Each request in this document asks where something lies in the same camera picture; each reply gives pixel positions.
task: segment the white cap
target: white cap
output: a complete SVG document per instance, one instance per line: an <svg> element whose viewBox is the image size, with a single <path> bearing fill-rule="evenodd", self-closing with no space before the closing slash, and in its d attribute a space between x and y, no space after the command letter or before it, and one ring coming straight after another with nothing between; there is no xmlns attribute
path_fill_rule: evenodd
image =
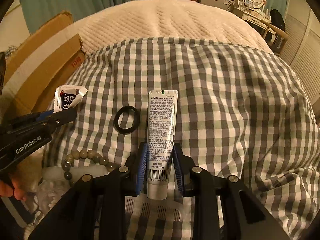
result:
<svg viewBox="0 0 320 240"><path fill-rule="evenodd" d="M167 198L168 184L155 185L149 184L147 188L147 197L154 200L163 200Z"/></svg>

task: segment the wooden chair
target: wooden chair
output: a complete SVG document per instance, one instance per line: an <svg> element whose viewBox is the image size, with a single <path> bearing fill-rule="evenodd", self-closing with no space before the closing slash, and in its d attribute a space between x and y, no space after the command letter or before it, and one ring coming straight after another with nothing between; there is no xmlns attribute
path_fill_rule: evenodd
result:
<svg viewBox="0 0 320 240"><path fill-rule="evenodd" d="M280 41L280 44L278 46L278 49L279 49L279 53L275 53L277 56L280 55L282 49L284 48L284 45L285 43L287 42L287 40L289 39L289 35L287 33L285 33L283 30L277 28L276 26L266 22L265 20L260 20L264 25L267 26L267 29L265 30L264 34L263 34L263 39L266 38L267 36L267 33L268 33L268 29L270 28L271 30L273 30L276 34L280 35L281 36L281 41Z"/></svg>

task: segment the screw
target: screw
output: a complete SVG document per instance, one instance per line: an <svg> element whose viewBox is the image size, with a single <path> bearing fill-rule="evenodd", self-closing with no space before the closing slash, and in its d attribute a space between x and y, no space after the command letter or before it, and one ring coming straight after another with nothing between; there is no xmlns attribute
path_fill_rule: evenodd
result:
<svg viewBox="0 0 320 240"><path fill-rule="evenodd" d="M202 169L199 166L195 166L195 167L192 168L192 171L194 173L200 173L202 171Z"/></svg>
<svg viewBox="0 0 320 240"><path fill-rule="evenodd" d="M81 179L82 179L82 181L84 181L84 182L88 182L88 181L91 180L91 176L88 175L88 174L86 174L86 175L83 175Z"/></svg>
<svg viewBox="0 0 320 240"><path fill-rule="evenodd" d="M129 170L129 168L127 166L121 166L119 167L119 171L120 172L127 172Z"/></svg>
<svg viewBox="0 0 320 240"><path fill-rule="evenodd" d="M231 175L231 176L229 177L229 180L230 180L231 182L238 182L239 178L238 178L237 176L235 176L235 175Z"/></svg>

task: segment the checkered blanket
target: checkered blanket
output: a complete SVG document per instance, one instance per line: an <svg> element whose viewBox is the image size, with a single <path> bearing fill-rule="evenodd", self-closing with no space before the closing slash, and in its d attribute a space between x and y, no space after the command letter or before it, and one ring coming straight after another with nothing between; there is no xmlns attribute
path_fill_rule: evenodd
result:
<svg viewBox="0 0 320 240"><path fill-rule="evenodd" d="M148 91L178 90L175 142L196 165L241 177L292 239L316 215L320 130L302 84L275 55L208 40L127 40L91 54L68 84L88 93L76 122L55 132L44 166L61 166L71 150L83 148L124 164L146 138ZM127 105L140 110L141 122L122 135L113 119ZM131 121L124 116L120 126ZM171 176L168 200L183 204L182 216L128 212L127 239L192 237L194 200L176 188Z"/></svg>

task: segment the black hair tie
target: black hair tie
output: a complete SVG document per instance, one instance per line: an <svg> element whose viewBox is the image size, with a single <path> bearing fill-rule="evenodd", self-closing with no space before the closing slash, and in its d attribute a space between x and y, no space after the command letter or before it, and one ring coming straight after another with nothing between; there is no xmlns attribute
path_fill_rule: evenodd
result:
<svg viewBox="0 0 320 240"><path fill-rule="evenodd" d="M130 110L133 110L134 111L134 118L133 118L133 125L132 127L128 128L128 129L125 129L125 128L121 128L119 127L119 117L121 114L123 113L129 113ZM133 106L124 106L122 107L117 113L116 113L116 116L115 116L115 119L113 121L113 125L114 127L116 128L116 130L121 133L121 134L127 134L127 133L132 133L134 132L138 126L140 124L140 113L139 111L134 108Z"/></svg>

